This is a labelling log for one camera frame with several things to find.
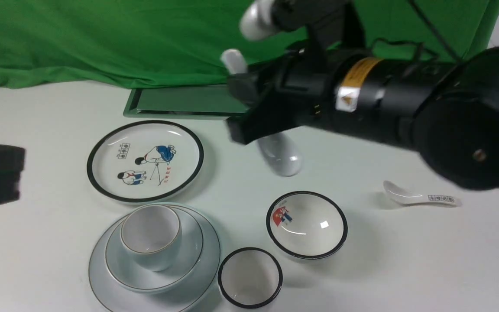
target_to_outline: black cable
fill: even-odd
[[[454,49],[450,47],[450,45],[445,41],[445,39],[442,37],[440,32],[438,32],[438,29],[436,29],[436,26],[432,24],[432,22],[427,18],[427,16],[424,14],[424,12],[421,10],[421,8],[417,5],[415,0],[408,0],[409,5],[413,8],[417,16],[422,20],[422,22],[428,27],[428,29],[431,31],[431,33],[436,37],[438,42],[442,44],[442,47],[446,50],[448,55],[452,59],[454,59],[456,62],[461,63],[463,62],[463,59],[457,55]]]

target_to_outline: warning sticker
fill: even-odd
[[[381,58],[368,57],[353,65],[337,90],[337,110],[351,113],[357,109],[357,100],[361,87],[371,70],[380,61],[382,61]]]

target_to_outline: red illustration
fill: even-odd
[[[277,226],[281,225],[281,223],[286,222],[286,221],[288,223],[290,223],[292,221],[292,218],[290,217],[290,215],[288,215],[289,212],[290,211],[288,211],[288,209],[286,209],[286,207],[278,208],[273,213],[273,222],[275,222],[275,224]]]

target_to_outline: green tray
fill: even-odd
[[[123,115],[131,118],[226,119],[247,107],[228,94],[226,85],[134,89]]]

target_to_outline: spoon handle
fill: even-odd
[[[452,206],[461,206],[461,200],[448,195],[427,195],[428,203],[442,203]]]

